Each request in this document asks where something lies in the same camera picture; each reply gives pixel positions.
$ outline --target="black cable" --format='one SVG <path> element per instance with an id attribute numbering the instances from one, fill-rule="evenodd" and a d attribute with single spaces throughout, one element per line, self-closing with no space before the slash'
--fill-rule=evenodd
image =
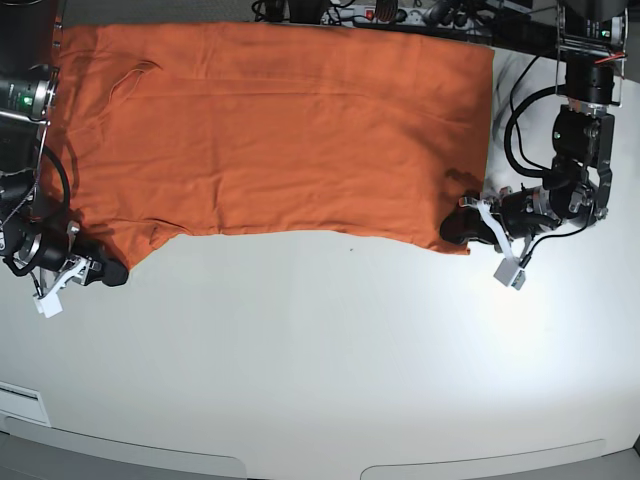
<path id="1" fill-rule="evenodd" d="M 558 93 L 561 93 L 564 90 L 564 85 L 558 86 Z M 524 111 L 529 108 L 533 103 L 537 102 L 540 99 L 545 97 L 550 97 L 556 94 L 556 87 L 548 87 L 544 88 L 538 92 L 535 92 L 532 95 L 529 95 L 524 102 L 522 102 L 518 108 L 516 108 L 511 118 L 507 122 L 507 127 L 504 133 L 504 153 L 507 156 L 507 160 L 509 161 L 509 165 L 513 168 L 517 173 L 522 175 L 523 177 L 529 178 L 544 178 L 548 171 L 539 170 L 539 169 L 531 169 L 525 168 L 518 161 L 516 157 L 513 155 L 513 147 L 511 146 L 511 140 L 513 138 L 513 129 L 516 126 L 518 118 L 524 113 Z"/>
<path id="2" fill-rule="evenodd" d="M 334 7 L 336 7 L 336 8 L 349 8 L 354 3 L 356 3 L 356 0 L 351 0 L 350 2 L 347 2 L 344 5 L 334 5 Z"/>
<path id="3" fill-rule="evenodd" d="M 531 258 L 533 257 L 533 252 L 538 247 L 538 245 L 540 245 L 545 240 L 550 240 L 552 238 L 569 238 L 569 237 L 573 237 L 575 235 L 578 235 L 578 234 L 584 232 L 587 228 L 589 228 L 589 226 L 591 226 L 591 220 L 592 220 L 593 214 L 595 212 L 595 207 L 596 207 L 596 202 L 594 200 L 593 205 L 591 206 L 591 210 L 589 212 L 589 216 L 587 217 L 587 221 L 586 221 L 586 223 L 584 224 L 584 226 L 582 228 L 579 228 L 578 230 L 576 230 L 574 232 L 570 232 L 570 233 L 563 233 L 563 234 L 559 234 L 559 235 L 547 235 L 546 237 L 542 237 L 537 242 L 535 242 L 533 244 L 533 246 L 531 247 L 531 249 L 529 250 L 529 252 L 524 256 L 524 258 L 520 262 L 520 267 L 521 268 L 526 268 L 527 265 L 529 265 L 529 262 L 531 262 Z"/>
<path id="4" fill-rule="evenodd" d="M 555 230 L 560 226 L 557 220 L 554 220 L 553 218 L 548 217 L 546 215 L 540 215 L 537 213 L 520 213 L 520 214 L 510 215 L 509 223 L 510 224 L 523 223 L 525 225 L 531 225 L 536 227 L 543 225 L 552 230 Z"/>
<path id="5" fill-rule="evenodd" d="M 554 5 L 551 6 L 547 6 L 547 7 L 543 7 L 543 8 L 538 8 L 537 10 L 531 10 L 529 12 L 522 12 L 522 13 L 517 13 L 515 15 L 509 15 L 506 17 L 501 17 L 501 18 L 497 18 L 496 16 L 501 10 L 497 9 L 495 7 L 491 7 L 489 5 L 484 5 L 482 8 L 478 9 L 476 8 L 476 6 L 473 3 L 469 4 L 469 11 L 471 12 L 470 16 L 471 18 L 473 18 L 476 22 L 478 22 L 481 26 L 485 27 L 485 28 L 489 28 L 491 29 L 493 26 L 504 23 L 504 22 L 508 22 L 520 17 L 524 17 L 527 15 L 533 15 L 536 13 L 541 13 L 541 12 L 545 12 L 547 10 L 552 10 L 552 9 L 556 9 L 557 7 Z M 481 10 L 489 10 L 490 12 L 494 13 L 494 17 L 490 18 L 490 17 L 482 17 L 478 14 L 478 11 Z M 497 32 L 492 30 L 492 33 L 494 35 L 498 35 Z"/>
<path id="6" fill-rule="evenodd" d="M 342 17 L 340 16 L 340 10 L 338 10 L 337 5 L 332 5 L 331 9 L 333 10 L 333 15 L 329 11 L 327 11 L 328 21 L 327 24 L 333 27 L 341 27 L 342 26 Z"/>
<path id="7" fill-rule="evenodd" d="M 35 270 L 35 268 L 40 264 L 40 261 L 44 258 L 44 254 L 46 252 L 47 252 L 47 246 L 41 244 L 40 248 L 38 248 L 38 251 L 33 256 L 33 258 L 31 260 L 29 260 L 29 263 L 27 263 L 22 268 L 18 267 L 15 264 L 15 262 L 13 260 L 13 255 L 10 255 L 8 257 L 4 257 L 4 259 L 2 261 L 4 262 L 4 264 L 7 267 L 9 267 L 9 270 L 11 270 L 11 273 L 13 273 L 16 277 L 22 278 L 22 277 L 25 277 L 25 276 L 29 275 L 31 272 L 33 272 Z"/>
<path id="8" fill-rule="evenodd" d="M 42 288 L 40 287 L 40 282 L 38 282 L 38 279 L 36 278 L 36 274 L 31 271 L 29 272 L 29 275 L 31 275 L 31 280 L 33 280 L 33 286 L 36 288 L 38 298 L 42 298 Z"/>
<path id="9" fill-rule="evenodd" d="M 266 13 L 262 13 L 261 9 L 264 6 L 266 12 L 266 4 L 267 0 L 256 0 L 251 4 L 251 11 L 255 14 L 254 22 L 273 22 L 274 20 L 269 18 Z M 290 22 L 291 20 L 288 18 L 282 18 L 276 20 L 277 22 Z"/>
<path id="10" fill-rule="evenodd" d="M 511 115 L 513 115 L 515 113 L 515 107 L 514 107 L 514 102 L 513 102 L 513 96 L 515 94 L 516 88 L 518 88 L 518 85 L 520 85 L 520 83 L 522 82 L 522 80 L 524 79 L 524 77 L 527 76 L 527 74 L 529 73 L 529 71 L 531 70 L 531 68 L 535 65 L 535 63 L 543 56 L 546 55 L 546 52 L 544 54 L 541 55 L 537 55 L 533 60 L 531 60 L 531 62 L 529 63 L 529 65 L 527 65 L 527 68 L 524 69 L 524 72 L 522 72 L 522 75 L 520 75 L 520 77 L 518 78 L 518 80 L 516 81 L 516 83 L 513 85 L 513 88 L 511 89 L 511 93 L 509 94 L 509 105 L 511 107 Z M 532 162 L 531 160 L 529 160 L 527 158 L 527 156 L 524 153 L 524 146 L 522 144 L 522 132 L 520 130 L 520 125 L 518 124 L 518 121 L 516 120 L 516 134 L 518 136 L 518 147 L 520 149 L 520 155 L 522 156 L 523 160 L 528 163 L 529 165 L 531 165 L 532 167 L 537 167 L 541 170 L 549 170 L 547 167 L 543 167 L 540 164 L 537 164 L 535 162 Z"/>
<path id="11" fill-rule="evenodd" d="M 69 185 L 69 177 L 67 177 L 67 172 L 65 172 L 62 162 L 60 161 L 58 156 L 53 153 L 53 150 L 45 145 L 42 149 L 42 154 L 46 156 L 53 164 L 56 171 L 58 172 L 58 175 L 60 176 L 60 183 L 62 184 L 62 203 L 53 213 L 51 213 L 46 218 L 46 221 L 48 222 L 66 215 L 69 211 L 69 208 L 71 206 L 71 186 Z"/>

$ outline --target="orange cloth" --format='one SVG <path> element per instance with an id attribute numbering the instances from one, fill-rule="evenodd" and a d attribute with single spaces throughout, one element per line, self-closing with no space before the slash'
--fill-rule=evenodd
<path id="1" fill-rule="evenodd" d="M 465 251 L 438 229 L 482 186 L 491 50 L 239 23 L 79 27 L 63 48 L 48 143 L 83 229 L 129 267 L 180 233 Z"/>

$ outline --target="metal bracket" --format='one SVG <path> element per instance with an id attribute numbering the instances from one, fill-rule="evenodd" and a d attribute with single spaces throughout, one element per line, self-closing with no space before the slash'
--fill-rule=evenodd
<path id="1" fill-rule="evenodd" d="M 45 288 L 42 286 L 44 291 L 44 295 L 34 295 L 33 300 L 36 304 L 36 308 L 38 309 L 38 313 L 44 314 L 46 318 L 51 318 L 62 312 L 62 303 L 60 302 L 60 298 L 58 297 L 58 292 L 67 286 L 67 282 L 72 280 L 73 278 L 82 278 L 84 271 L 89 266 L 89 260 L 86 258 L 77 257 L 75 259 L 75 264 L 60 273 L 51 288 Z"/>
<path id="2" fill-rule="evenodd" d="M 520 266 L 520 258 L 516 257 L 511 249 L 511 242 L 507 238 L 502 225 L 491 215 L 491 204 L 486 200 L 477 200 L 472 197 L 460 199 L 461 207 L 475 208 L 480 212 L 482 221 L 493 231 L 504 255 L 504 260 L 498 267 L 494 277 L 506 287 L 520 290 L 527 277 Z"/>

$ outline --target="wire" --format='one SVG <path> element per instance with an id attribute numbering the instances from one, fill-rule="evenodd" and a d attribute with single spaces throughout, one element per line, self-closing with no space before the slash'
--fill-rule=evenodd
<path id="1" fill-rule="evenodd" d="M 356 3 L 356 0 L 351 0 L 350 2 L 347 2 L 344 5 L 338 5 L 338 4 L 334 3 L 333 6 L 336 7 L 336 8 L 349 8 L 354 3 Z"/>
<path id="2" fill-rule="evenodd" d="M 331 12 L 327 11 L 327 18 L 328 18 L 327 24 L 333 27 L 341 27 L 343 20 L 342 20 L 342 17 L 340 16 L 340 10 L 338 10 L 338 6 L 332 5 L 331 9 L 333 10 L 333 15 L 331 14 Z"/>
<path id="3" fill-rule="evenodd" d="M 516 83 L 513 85 L 513 88 L 511 89 L 511 93 L 509 94 L 509 106 L 511 107 L 511 115 L 513 115 L 515 113 L 515 107 L 514 107 L 514 101 L 513 101 L 513 97 L 516 91 L 516 88 L 518 88 L 518 85 L 520 85 L 520 83 L 522 82 L 522 80 L 524 79 L 524 77 L 527 76 L 527 74 L 529 73 L 529 71 L 531 70 L 531 68 L 535 65 L 535 63 L 543 56 L 546 55 L 547 52 L 545 52 L 544 54 L 538 55 L 536 56 L 533 60 L 531 60 L 531 62 L 529 62 L 529 65 L 527 65 L 527 68 L 524 69 L 524 72 L 522 72 L 522 74 L 520 75 L 520 77 L 518 78 L 518 80 L 516 81 Z M 522 158 L 524 159 L 524 161 L 526 163 L 528 163 L 529 165 L 531 165 L 532 167 L 537 167 L 541 170 L 549 170 L 547 167 L 543 167 L 540 164 L 537 164 L 535 162 L 532 162 L 531 160 L 529 160 L 527 158 L 527 156 L 524 153 L 524 146 L 522 144 L 522 132 L 520 130 L 520 124 L 518 123 L 518 120 L 516 119 L 516 134 L 518 136 L 518 147 L 520 149 L 520 155 L 522 156 Z"/>
<path id="4" fill-rule="evenodd" d="M 60 161 L 58 156 L 53 153 L 53 150 L 45 145 L 42 153 L 53 164 L 54 168 L 58 172 L 58 175 L 60 176 L 60 183 L 62 184 L 62 203 L 52 214 L 50 214 L 45 219 L 46 221 L 50 221 L 56 218 L 60 218 L 69 211 L 69 207 L 71 206 L 71 186 L 69 185 L 69 177 L 67 177 L 67 172 L 65 172 L 62 162 Z"/>
<path id="5" fill-rule="evenodd" d="M 533 103 L 545 97 L 550 97 L 552 95 L 555 95 L 556 93 L 561 93 L 564 91 L 564 88 L 565 88 L 564 85 L 558 85 L 557 92 L 556 92 L 556 87 L 548 87 L 538 92 L 535 92 L 532 95 L 529 95 L 524 100 L 524 102 L 522 102 L 518 106 L 518 108 L 516 108 L 516 111 L 513 112 L 513 115 L 511 115 L 511 118 L 509 118 L 509 121 L 507 122 L 505 134 L 504 134 L 504 153 L 507 156 L 507 160 L 509 161 L 509 165 L 511 165 L 511 168 L 513 168 L 517 173 L 519 173 L 523 177 L 544 178 L 545 176 L 547 176 L 548 173 L 546 170 L 525 168 L 522 165 L 520 165 L 520 163 L 516 160 L 516 157 L 513 155 L 513 147 L 511 145 L 511 140 L 513 138 L 513 129 L 516 126 L 516 122 L 518 121 L 518 118 L 520 118 L 520 116 L 524 113 L 524 111 L 527 108 L 529 108 Z"/>
<path id="6" fill-rule="evenodd" d="M 33 273 L 33 270 L 32 270 L 29 272 L 29 275 L 31 275 L 31 279 L 33 280 L 33 286 L 36 287 L 36 293 L 38 294 L 38 298 L 42 298 L 43 292 L 42 292 L 42 288 L 40 287 L 40 282 L 38 282 L 38 279 L 36 278 L 36 274 Z"/>
<path id="7" fill-rule="evenodd" d="M 620 58 L 627 58 L 627 54 L 624 53 L 624 52 L 614 53 L 610 57 L 602 58 L 600 60 L 597 60 L 595 63 L 596 63 L 596 65 L 600 65 L 602 63 L 607 63 L 607 62 L 612 62 L 613 60 L 618 60 Z"/>
<path id="8" fill-rule="evenodd" d="M 256 0 L 251 4 L 251 11 L 255 14 L 254 21 L 255 22 L 290 22 L 291 20 L 288 18 L 270 18 L 266 14 L 266 5 L 267 0 Z M 265 13 L 262 13 L 262 7 L 265 7 Z"/>
<path id="9" fill-rule="evenodd" d="M 529 12 L 518 13 L 516 15 L 509 15 L 508 17 L 501 17 L 498 20 L 491 19 L 489 20 L 489 22 L 495 25 L 497 23 L 508 22 L 510 20 L 513 20 L 514 18 L 525 17 L 527 15 L 533 15 L 535 13 L 541 13 L 541 12 L 546 12 L 547 10 L 555 10 L 555 9 L 557 9 L 557 7 L 555 5 L 552 5 L 544 8 L 538 8 L 537 10 L 531 10 Z"/>
<path id="10" fill-rule="evenodd" d="M 587 217 L 587 221 L 582 228 L 579 228 L 574 232 L 563 233 L 559 235 L 547 235 L 546 237 L 542 237 L 541 239 L 536 241 L 531 247 L 531 249 L 529 250 L 529 252 L 524 256 L 524 258 L 520 262 L 520 267 L 526 268 L 526 266 L 529 265 L 529 262 L 531 262 L 531 258 L 533 257 L 533 252 L 535 251 L 536 248 L 538 248 L 538 245 L 540 245 L 545 240 L 550 240 L 552 238 L 569 238 L 584 232 L 587 228 L 591 226 L 591 220 L 593 219 L 593 214 L 595 212 L 595 209 L 596 209 L 596 202 L 595 200 L 593 200 L 593 204 L 591 205 L 591 210 L 589 211 L 589 216 Z"/>

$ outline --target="white table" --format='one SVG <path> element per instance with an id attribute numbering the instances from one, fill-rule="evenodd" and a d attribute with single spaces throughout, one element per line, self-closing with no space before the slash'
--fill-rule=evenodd
<path id="1" fill-rule="evenodd" d="M 528 58 L 509 62 L 503 96 Z M 554 81 L 539 62 L 519 98 Z M 616 111 L 610 216 L 545 242 L 524 290 L 474 245 L 445 256 L 331 232 L 180 237 L 119 289 L 35 312 L 0 269 L 0 380 L 39 390 L 54 427 L 234 456 L 254 478 L 342 480 L 372 465 L 507 455 L 640 433 L 640 86 Z M 561 104 L 521 123 L 550 162 Z M 517 187 L 501 148 L 489 174 Z"/>

